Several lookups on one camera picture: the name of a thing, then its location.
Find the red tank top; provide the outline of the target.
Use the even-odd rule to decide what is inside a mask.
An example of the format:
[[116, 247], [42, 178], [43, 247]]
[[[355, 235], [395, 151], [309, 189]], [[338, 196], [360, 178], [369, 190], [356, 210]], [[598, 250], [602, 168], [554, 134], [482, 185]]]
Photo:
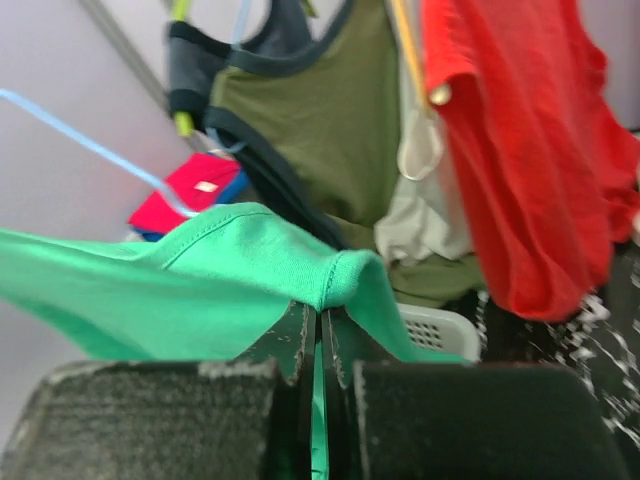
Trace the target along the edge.
[[566, 319], [609, 277], [639, 211], [638, 141], [604, 98], [575, 1], [426, 1], [425, 87], [501, 308]]

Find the yellow plastic hanger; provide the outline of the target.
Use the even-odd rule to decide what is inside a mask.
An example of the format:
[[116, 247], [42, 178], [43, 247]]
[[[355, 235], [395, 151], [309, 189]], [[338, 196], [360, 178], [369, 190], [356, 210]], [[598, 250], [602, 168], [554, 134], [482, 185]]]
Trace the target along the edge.
[[421, 23], [418, 18], [420, 1], [390, 0], [389, 12], [396, 30], [404, 60], [406, 62], [411, 85], [419, 104], [428, 110], [431, 105], [443, 106], [452, 96], [451, 87], [444, 83], [430, 93], [425, 88], [424, 50]]

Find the white plastic mesh basket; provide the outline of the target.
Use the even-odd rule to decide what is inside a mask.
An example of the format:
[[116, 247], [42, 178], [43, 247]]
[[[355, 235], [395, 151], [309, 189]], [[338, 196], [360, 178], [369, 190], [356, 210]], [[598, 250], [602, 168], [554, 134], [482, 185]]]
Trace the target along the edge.
[[411, 340], [419, 347], [480, 360], [481, 344], [475, 326], [458, 313], [407, 304], [397, 305]]

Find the olive green tank top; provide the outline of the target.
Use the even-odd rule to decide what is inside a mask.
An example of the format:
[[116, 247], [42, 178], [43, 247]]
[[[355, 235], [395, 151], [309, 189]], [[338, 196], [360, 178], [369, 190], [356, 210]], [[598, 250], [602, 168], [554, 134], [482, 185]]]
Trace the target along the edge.
[[[379, 254], [374, 226], [399, 176], [401, 60], [385, 3], [347, 1], [309, 46], [246, 73], [233, 67], [214, 89], [214, 105], [249, 124], [293, 168], [345, 249]], [[463, 312], [484, 287], [473, 253], [384, 263], [402, 304]]]

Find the navy blue tank top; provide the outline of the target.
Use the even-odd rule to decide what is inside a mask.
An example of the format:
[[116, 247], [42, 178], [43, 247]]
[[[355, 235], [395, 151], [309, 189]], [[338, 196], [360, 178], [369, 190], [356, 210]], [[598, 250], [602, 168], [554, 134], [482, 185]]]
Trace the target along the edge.
[[234, 51], [226, 67], [215, 77], [204, 118], [206, 132], [203, 134], [218, 142], [223, 150], [239, 161], [248, 175], [250, 186], [267, 207], [329, 246], [345, 249], [347, 243], [339, 228], [335, 222], [311, 206], [302, 181], [285, 159], [249, 124], [231, 114], [223, 113], [213, 103], [214, 89], [222, 85], [222, 75], [229, 73], [233, 67], [241, 65], [241, 71], [246, 73], [266, 60], [281, 60], [293, 53], [266, 56], [246, 50]]

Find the white tank top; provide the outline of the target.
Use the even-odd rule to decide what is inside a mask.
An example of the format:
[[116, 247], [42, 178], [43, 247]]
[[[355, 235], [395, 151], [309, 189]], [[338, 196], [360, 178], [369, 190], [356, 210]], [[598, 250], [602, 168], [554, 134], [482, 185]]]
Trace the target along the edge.
[[436, 254], [458, 260], [474, 252], [458, 182], [439, 117], [419, 104], [399, 62], [401, 140], [398, 181], [386, 216], [374, 226], [387, 264], [413, 266]]

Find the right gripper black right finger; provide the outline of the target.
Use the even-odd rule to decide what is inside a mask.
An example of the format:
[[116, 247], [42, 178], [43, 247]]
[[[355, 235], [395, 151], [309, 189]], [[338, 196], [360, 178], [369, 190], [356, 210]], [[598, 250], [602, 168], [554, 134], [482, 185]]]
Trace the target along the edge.
[[562, 367], [403, 363], [320, 316], [332, 479], [626, 479], [593, 396]]

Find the lime green hanger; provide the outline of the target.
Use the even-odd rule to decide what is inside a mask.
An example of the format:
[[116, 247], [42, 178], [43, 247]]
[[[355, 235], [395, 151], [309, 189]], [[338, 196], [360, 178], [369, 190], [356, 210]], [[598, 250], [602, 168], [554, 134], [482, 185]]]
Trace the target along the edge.
[[191, 3], [175, 1], [167, 28], [167, 101], [178, 134], [205, 133], [205, 113], [219, 71], [236, 50], [281, 56], [312, 41], [307, 20], [317, 16], [310, 1], [272, 1], [265, 22], [252, 38], [216, 40], [188, 20]]

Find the light blue wire hanger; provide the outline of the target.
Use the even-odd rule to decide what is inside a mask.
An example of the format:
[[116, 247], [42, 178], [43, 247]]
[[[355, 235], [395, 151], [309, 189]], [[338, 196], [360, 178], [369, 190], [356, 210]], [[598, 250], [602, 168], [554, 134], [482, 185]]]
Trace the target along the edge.
[[95, 153], [107, 162], [150, 185], [155, 191], [161, 194], [169, 207], [176, 213], [186, 218], [193, 218], [198, 215], [198, 212], [189, 208], [163, 179], [156, 177], [147, 170], [144, 170], [114, 151], [87, 137], [24, 96], [11, 90], [2, 89], [1, 98], [30, 114], [38, 121], [44, 123], [51, 129], [62, 134], [86, 150]]

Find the folded clothes stack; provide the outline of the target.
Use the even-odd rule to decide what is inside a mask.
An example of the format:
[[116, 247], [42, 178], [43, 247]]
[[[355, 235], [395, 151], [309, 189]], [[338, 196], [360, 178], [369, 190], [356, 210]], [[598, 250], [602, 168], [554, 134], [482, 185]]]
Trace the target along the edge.
[[[197, 212], [239, 201], [250, 185], [240, 164], [218, 151], [191, 155], [165, 181], [187, 207]], [[128, 225], [146, 241], [155, 242], [187, 220], [154, 190], [130, 216]]]

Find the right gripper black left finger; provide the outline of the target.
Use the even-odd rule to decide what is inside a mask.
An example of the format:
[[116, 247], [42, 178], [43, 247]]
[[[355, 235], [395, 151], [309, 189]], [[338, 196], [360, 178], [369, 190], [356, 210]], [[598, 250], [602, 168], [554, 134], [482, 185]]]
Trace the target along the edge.
[[316, 311], [227, 362], [70, 363], [25, 405], [5, 479], [308, 479]]

